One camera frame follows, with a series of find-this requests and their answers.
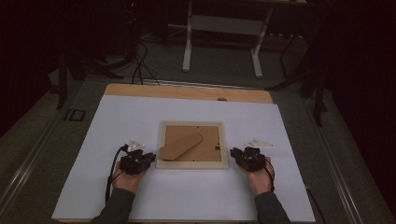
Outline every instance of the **black cable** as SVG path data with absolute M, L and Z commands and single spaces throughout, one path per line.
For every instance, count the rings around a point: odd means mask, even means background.
M 111 179 L 111 183 L 113 183 L 113 181 L 119 177 L 119 175 L 121 175 L 122 173 L 124 173 L 123 171 L 121 171 L 119 174 L 117 174 L 116 176 L 113 177 L 113 179 Z
M 326 219 L 324 218 L 324 215 L 323 215 L 323 213 L 322 213 L 322 211 L 321 211 L 321 209 L 319 207 L 319 204 L 318 204 L 317 200 L 314 197 L 314 194 L 311 192 L 311 190 L 309 189 L 309 186 L 306 185 L 306 184 L 305 184 L 305 189 L 306 189 L 306 192 L 308 192 L 309 196 L 311 197 L 312 201 L 314 201 L 314 204 L 315 204 L 315 206 L 317 207 L 317 209 L 319 211 L 319 214 L 320 214 L 320 217 L 321 217 L 323 223 L 327 224 Z
M 120 147 L 119 150 L 116 153 L 116 156 L 114 156 L 113 164 L 111 165 L 111 170 L 110 170 L 110 175 L 107 178 L 107 184 L 106 184 L 106 195 L 105 195 L 105 202 L 107 203 L 108 199 L 110 198 L 110 186 L 111 182 L 113 182 L 114 179 L 112 179 L 111 176 L 113 176 L 113 171 L 114 167 L 116 166 L 116 161 L 117 157 L 119 156 L 120 152 L 122 151 L 123 147 Z
M 271 181 L 271 192 L 274 192 L 275 190 L 275 186 L 274 186 L 274 180 L 275 180 L 275 170 L 274 170 L 274 166 L 271 164 L 271 162 L 269 162 L 267 159 L 265 159 L 271 166 L 274 175 L 271 175 L 270 171 L 267 169 L 266 166 L 264 166 L 264 170 L 265 172 L 267 172 L 268 176 L 270 177 L 270 181 Z

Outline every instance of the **metal frame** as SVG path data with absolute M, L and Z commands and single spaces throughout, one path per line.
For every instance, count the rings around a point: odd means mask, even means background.
M 187 42 L 184 50 L 183 72 L 190 71 L 191 63 L 191 32 L 194 30 L 206 30 L 214 32 L 257 35 L 258 40 L 253 49 L 250 50 L 253 61 L 254 73 L 257 78 L 262 78 L 262 68 L 260 65 L 259 52 L 262 47 L 262 41 L 267 31 L 268 22 L 271 18 L 273 9 L 270 7 L 264 21 L 239 20 L 222 17 L 210 17 L 192 14 L 192 0 L 189 1 L 189 16 L 187 19 Z

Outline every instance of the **human arm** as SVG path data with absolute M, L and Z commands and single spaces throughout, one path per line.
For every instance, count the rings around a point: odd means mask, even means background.
M 139 175 L 127 175 L 120 169 L 117 163 L 116 171 L 113 174 L 113 190 L 105 208 L 98 217 L 91 220 L 94 224 L 123 224 L 127 223 L 132 211 L 135 193 L 139 183 L 147 170 Z
M 268 173 L 274 177 L 275 173 L 271 165 L 271 159 L 269 157 L 265 159 L 267 160 L 266 168 Z M 240 169 L 246 175 L 250 188 L 255 195 L 254 202 L 256 204 L 260 223 L 290 223 L 282 204 L 276 195 L 271 192 L 272 182 L 265 169 L 261 169 L 257 172 L 248 172 L 242 167 L 240 167 Z

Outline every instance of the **cardboard piece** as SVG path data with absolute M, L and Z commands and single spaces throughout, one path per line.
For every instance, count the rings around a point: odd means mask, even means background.
M 165 161 L 174 161 L 177 157 L 203 140 L 204 138 L 198 132 L 179 138 L 171 144 L 167 144 L 160 148 L 160 159 Z
M 165 145 L 173 144 L 178 139 L 192 133 L 199 133 L 203 137 L 203 141 L 191 147 L 185 153 L 180 154 L 179 157 L 172 161 L 221 161 L 218 126 L 167 125 Z

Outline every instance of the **black electronic component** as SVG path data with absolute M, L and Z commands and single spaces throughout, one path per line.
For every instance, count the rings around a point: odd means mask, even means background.
M 137 149 L 134 151 L 128 151 L 130 147 L 128 145 L 124 145 L 119 148 L 116 155 L 114 156 L 113 164 L 111 165 L 110 175 L 107 178 L 106 184 L 106 195 L 105 200 L 106 203 L 110 197 L 110 186 L 111 183 L 117 178 L 120 174 L 125 173 L 127 175 L 138 175 L 143 171 L 147 170 L 151 163 L 155 161 L 156 155 L 154 153 L 147 153 L 143 155 L 142 149 Z M 126 152 L 126 156 L 121 157 L 120 160 L 120 169 L 121 172 L 113 177 L 114 167 L 116 166 L 117 157 L 119 156 L 120 152 Z
M 256 172 L 265 168 L 267 160 L 260 153 L 259 148 L 245 147 L 245 151 L 234 147 L 230 149 L 231 156 L 235 158 L 236 164 L 247 170 L 248 172 Z
M 127 156 L 121 157 L 120 169 L 127 175 L 138 175 L 147 170 L 156 156 L 151 152 L 143 155 L 142 149 L 126 153 Z

